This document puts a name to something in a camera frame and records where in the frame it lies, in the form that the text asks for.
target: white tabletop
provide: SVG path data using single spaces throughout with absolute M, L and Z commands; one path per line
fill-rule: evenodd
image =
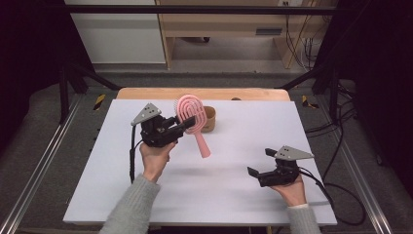
M 173 100 L 115 99 L 96 140 L 63 221 L 103 223 L 130 186 L 131 120 L 148 103 L 166 118 L 174 116 Z M 203 159 L 194 136 L 184 135 L 172 150 L 158 183 L 150 221 L 160 225 L 280 225 L 289 224 L 286 204 L 247 173 L 275 168 L 265 148 L 283 145 L 311 152 L 292 101 L 203 100 L 216 110 L 216 126 L 204 134 L 211 156 Z M 136 141 L 140 140 L 140 126 Z M 319 179 L 314 159 L 297 161 Z M 136 174 L 143 171 L 136 152 Z M 336 224 L 319 188 L 303 176 L 307 200 L 320 225 Z

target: pink hair brush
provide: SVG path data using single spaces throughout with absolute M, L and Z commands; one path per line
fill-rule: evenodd
M 207 115 L 201 100 L 193 95 L 184 95 L 177 101 L 175 111 L 180 122 L 195 116 L 195 125 L 188 128 L 185 133 L 195 136 L 201 155 L 203 158 L 208 157 L 210 155 L 210 151 L 203 135 L 201 134 L 201 129 L 207 122 Z

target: gray floor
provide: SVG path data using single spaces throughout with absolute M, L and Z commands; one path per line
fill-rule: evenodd
M 100 67 L 102 76 L 121 86 L 128 87 L 260 87 L 274 88 L 285 84 L 303 73 L 300 67 L 284 70 L 272 40 L 215 39 L 208 44 L 201 39 L 185 38 L 176 42 L 171 70 L 161 66 Z M 98 226 L 75 226 L 62 222 L 67 202 L 73 194 L 81 173 L 87 163 L 94 138 L 103 123 L 110 100 L 116 92 L 102 88 L 88 80 L 90 89 L 82 101 L 56 155 L 42 179 L 42 183 L 32 198 L 19 224 L 19 233 L 24 228 L 53 229 L 50 233 L 63 233 L 61 230 L 96 231 Z M 320 108 L 302 106 L 301 97 L 309 98 L 310 103 L 324 100 L 324 96 L 314 97 L 312 81 L 290 90 L 296 102 L 304 129 L 320 126 L 328 120 Z M 98 95 L 106 94 L 99 110 L 93 110 Z M 346 99 L 340 97 L 340 103 Z M 59 118 L 58 87 L 51 86 L 32 96 L 30 110 L 12 143 L 0 158 L 0 220 L 5 220 L 12 210 L 19 194 L 30 179 L 48 146 Z M 357 118 L 345 123 L 345 141 L 351 148 L 357 163 L 362 168 L 380 208 L 383 210 L 393 233 L 413 233 L 413 202 L 388 167 L 378 166 L 374 150 Z M 333 132 L 309 137 L 316 162 L 321 173 L 331 158 L 336 140 Z M 340 153 L 334 162 L 325 182 L 333 182 L 356 192 L 356 188 L 343 162 Z M 360 208 L 346 193 L 327 187 L 335 205 L 336 214 L 345 220 L 357 221 Z M 180 230 L 185 233 L 191 229 Z M 376 233 L 369 217 L 359 226 L 339 222 L 336 226 L 324 227 L 323 233 Z M 198 233 L 244 233 L 234 228 L 197 230 Z

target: gray sleeve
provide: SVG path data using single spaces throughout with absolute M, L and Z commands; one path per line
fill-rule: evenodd
M 144 234 L 148 230 L 152 205 L 161 187 L 138 175 L 111 212 L 100 234 Z
M 319 225 L 311 207 L 293 209 L 288 208 L 291 233 L 293 234 L 320 234 Z

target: hair brush handle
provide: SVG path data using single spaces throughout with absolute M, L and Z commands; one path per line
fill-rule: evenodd
M 210 150 L 207 147 L 207 143 L 201 134 L 201 132 L 194 133 L 195 139 L 197 140 L 198 147 L 200 148 L 201 156 L 207 158 L 210 155 Z

